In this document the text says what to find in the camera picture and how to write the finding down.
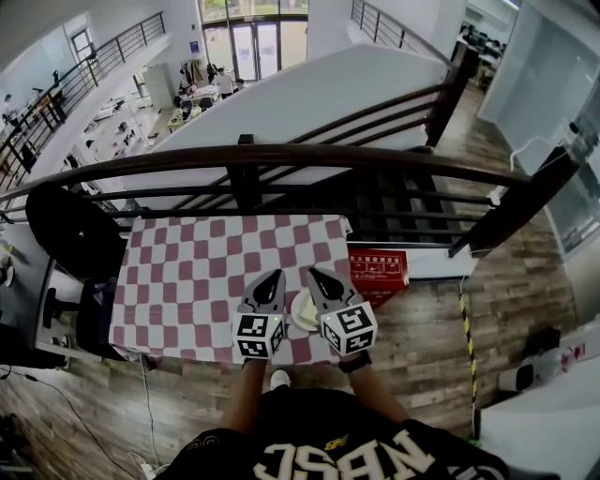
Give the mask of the person's black printed jersey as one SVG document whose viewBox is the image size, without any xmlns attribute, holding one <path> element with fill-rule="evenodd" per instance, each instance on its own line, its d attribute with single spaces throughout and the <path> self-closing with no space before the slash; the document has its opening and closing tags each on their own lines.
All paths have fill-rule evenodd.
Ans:
<svg viewBox="0 0 600 480">
<path fill-rule="evenodd" d="M 453 434 L 392 422 L 355 396 L 279 387 L 249 435 L 216 428 L 156 480 L 508 480 L 506 465 Z"/>
</svg>

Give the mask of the white plate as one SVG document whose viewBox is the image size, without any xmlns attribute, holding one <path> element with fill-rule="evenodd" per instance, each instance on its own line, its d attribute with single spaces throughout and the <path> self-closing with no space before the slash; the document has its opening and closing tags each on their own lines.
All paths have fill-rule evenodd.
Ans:
<svg viewBox="0 0 600 480">
<path fill-rule="evenodd" d="M 318 316 L 317 316 L 319 323 L 316 327 L 311 327 L 310 325 L 306 325 L 300 319 L 300 311 L 301 311 L 302 307 L 305 305 L 308 298 L 312 299 L 309 289 L 302 290 L 294 297 L 294 299 L 292 300 L 292 305 L 291 305 L 292 321 L 302 331 L 320 334 L 321 333 L 321 321 L 320 321 L 319 312 L 318 312 Z"/>
</svg>

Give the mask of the dark curved metal railing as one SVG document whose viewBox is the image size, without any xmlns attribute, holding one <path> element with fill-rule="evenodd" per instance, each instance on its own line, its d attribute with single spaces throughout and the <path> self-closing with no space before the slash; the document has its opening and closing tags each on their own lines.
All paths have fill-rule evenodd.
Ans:
<svg viewBox="0 0 600 480">
<path fill-rule="evenodd" d="M 300 185 L 328 173 L 358 167 L 394 173 L 430 173 L 437 187 L 468 198 L 456 212 L 475 214 L 477 221 L 449 244 L 353 240 L 349 219 L 338 210 L 258 208 L 249 171 L 259 166 L 301 166 Z M 505 242 L 537 215 L 573 178 L 579 165 L 567 148 L 556 147 L 533 173 L 484 167 L 436 154 L 318 144 L 256 144 L 249 136 L 237 145 L 199 147 L 126 157 L 50 175 L 0 190 L 0 224 L 26 219 L 24 202 L 35 187 L 50 183 L 80 187 L 81 197 L 106 212 L 123 230 L 135 218 L 225 217 L 251 215 L 341 215 L 350 224 L 350 239 L 379 246 L 442 248 L 451 256 L 468 248 L 483 256 Z"/>
</svg>

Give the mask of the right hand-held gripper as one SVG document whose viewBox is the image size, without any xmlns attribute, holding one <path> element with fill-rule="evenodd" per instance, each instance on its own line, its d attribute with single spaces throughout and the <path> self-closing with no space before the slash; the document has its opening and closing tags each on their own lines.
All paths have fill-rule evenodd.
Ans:
<svg viewBox="0 0 600 480">
<path fill-rule="evenodd" d="M 319 318 L 322 337 L 340 356 L 360 353 L 374 345 L 378 332 L 375 314 L 347 277 L 310 267 L 307 283 L 318 312 L 342 308 Z"/>
</svg>

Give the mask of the person's right forearm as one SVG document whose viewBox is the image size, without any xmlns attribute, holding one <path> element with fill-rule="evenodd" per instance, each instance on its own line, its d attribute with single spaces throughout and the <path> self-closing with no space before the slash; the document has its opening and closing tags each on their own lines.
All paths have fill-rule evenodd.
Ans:
<svg viewBox="0 0 600 480">
<path fill-rule="evenodd" d="M 355 396 L 364 406 L 397 424 L 409 419 L 404 407 L 371 365 L 362 366 L 347 377 Z"/>
</svg>

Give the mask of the red fire extinguisher box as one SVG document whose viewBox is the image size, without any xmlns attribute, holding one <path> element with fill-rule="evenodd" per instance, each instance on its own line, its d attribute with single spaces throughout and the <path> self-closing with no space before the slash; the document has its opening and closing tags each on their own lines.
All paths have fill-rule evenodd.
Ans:
<svg viewBox="0 0 600 480">
<path fill-rule="evenodd" d="M 351 247 L 349 259 L 352 283 L 374 309 L 409 289 L 405 251 Z"/>
</svg>

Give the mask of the stairwell metal railing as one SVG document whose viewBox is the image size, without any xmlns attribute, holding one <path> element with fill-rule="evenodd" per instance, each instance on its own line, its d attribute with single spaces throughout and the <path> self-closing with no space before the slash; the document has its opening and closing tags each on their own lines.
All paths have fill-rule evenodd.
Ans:
<svg viewBox="0 0 600 480">
<path fill-rule="evenodd" d="M 451 60 L 425 38 L 367 0 L 352 0 L 351 20 L 373 44 L 398 48 L 438 60 L 447 67 L 453 66 Z"/>
</svg>

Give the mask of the yellow black hazard tape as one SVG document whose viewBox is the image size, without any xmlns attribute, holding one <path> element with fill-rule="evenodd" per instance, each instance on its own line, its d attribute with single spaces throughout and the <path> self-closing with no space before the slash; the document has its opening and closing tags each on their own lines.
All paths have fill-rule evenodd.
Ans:
<svg viewBox="0 0 600 480">
<path fill-rule="evenodd" d="M 473 335 L 471 330 L 470 317 L 467 311 L 464 295 L 462 292 L 458 295 L 458 301 L 460 306 L 460 311 L 462 315 L 463 327 L 467 341 L 467 349 L 470 359 L 470 369 L 471 369 L 471 384 L 472 384 L 472 414 L 474 415 L 476 410 L 476 399 L 477 399 L 477 364 L 475 358 L 475 350 L 473 344 Z"/>
</svg>

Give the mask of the red white checkered tablecloth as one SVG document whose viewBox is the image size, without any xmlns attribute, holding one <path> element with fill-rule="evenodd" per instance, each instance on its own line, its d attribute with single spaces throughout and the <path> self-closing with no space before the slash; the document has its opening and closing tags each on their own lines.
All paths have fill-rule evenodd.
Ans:
<svg viewBox="0 0 600 480">
<path fill-rule="evenodd" d="M 255 278 L 281 269 L 285 308 L 312 266 L 347 276 L 340 215 L 137 219 L 120 269 L 109 342 L 128 353 L 241 363 L 232 315 Z"/>
</svg>

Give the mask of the black office chair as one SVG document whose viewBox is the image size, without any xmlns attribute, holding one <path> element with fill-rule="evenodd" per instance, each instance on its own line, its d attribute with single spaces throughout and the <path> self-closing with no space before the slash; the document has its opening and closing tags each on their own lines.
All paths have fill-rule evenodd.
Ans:
<svg viewBox="0 0 600 480">
<path fill-rule="evenodd" d="M 75 342 L 85 352 L 114 361 L 125 361 L 109 341 L 116 296 L 117 278 L 107 282 L 87 279 L 78 302 L 59 300 L 57 290 L 50 288 L 42 304 L 41 326 L 50 329 L 53 321 L 65 313 L 75 313 Z"/>
</svg>

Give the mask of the white power strip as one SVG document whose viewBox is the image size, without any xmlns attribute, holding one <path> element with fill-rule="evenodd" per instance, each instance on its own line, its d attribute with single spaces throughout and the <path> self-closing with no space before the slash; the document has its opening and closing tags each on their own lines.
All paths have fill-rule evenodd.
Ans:
<svg viewBox="0 0 600 480">
<path fill-rule="evenodd" d="M 141 456 L 134 452 L 129 452 L 129 457 L 134 465 L 141 471 L 145 480 L 154 480 L 157 476 L 157 468 L 147 463 Z"/>
</svg>

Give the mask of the black wrist watch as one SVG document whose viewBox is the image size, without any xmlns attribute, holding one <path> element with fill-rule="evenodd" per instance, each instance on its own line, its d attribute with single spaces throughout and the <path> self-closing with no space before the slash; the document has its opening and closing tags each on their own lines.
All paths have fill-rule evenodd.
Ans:
<svg viewBox="0 0 600 480">
<path fill-rule="evenodd" d="M 351 374 L 371 364 L 371 358 L 367 351 L 361 351 L 352 358 L 340 359 L 339 369 L 345 374 Z"/>
</svg>

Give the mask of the balcony metal railing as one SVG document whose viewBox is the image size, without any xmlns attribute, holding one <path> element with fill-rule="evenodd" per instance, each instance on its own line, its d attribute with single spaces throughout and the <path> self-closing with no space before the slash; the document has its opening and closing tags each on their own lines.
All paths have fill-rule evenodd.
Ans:
<svg viewBox="0 0 600 480">
<path fill-rule="evenodd" d="M 158 12 L 105 42 L 83 49 L 81 61 L 37 92 L 0 130 L 0 188 L 17 186 L 31 173 L 43 149 L 76 108 L 117 68 L 165 34 Z"/>
</svg>

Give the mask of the person's left forearm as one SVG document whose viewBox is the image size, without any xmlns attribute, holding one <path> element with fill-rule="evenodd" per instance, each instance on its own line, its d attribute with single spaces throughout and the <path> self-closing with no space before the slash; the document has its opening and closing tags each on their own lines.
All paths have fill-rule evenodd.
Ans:
<svg viewBox="0 0 600 480">
<path fill-rule="evenodd" d="M 267 362 L 247 360 L 236 377 L 232 395 L 218 426 L 240 434 L 252 433 L 263 393 Z"/>
</svg>

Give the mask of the glass entrance door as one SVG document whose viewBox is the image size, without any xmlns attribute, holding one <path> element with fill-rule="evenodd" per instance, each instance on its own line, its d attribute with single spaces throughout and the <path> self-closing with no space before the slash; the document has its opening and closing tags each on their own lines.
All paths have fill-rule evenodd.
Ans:
<svg viewBox="0 0 600 480">
<path fill-rule="evenodd" d="M 207 61 L 246 83 L 308 58 L 309 0 L 197 0 Z"/>
</svg>

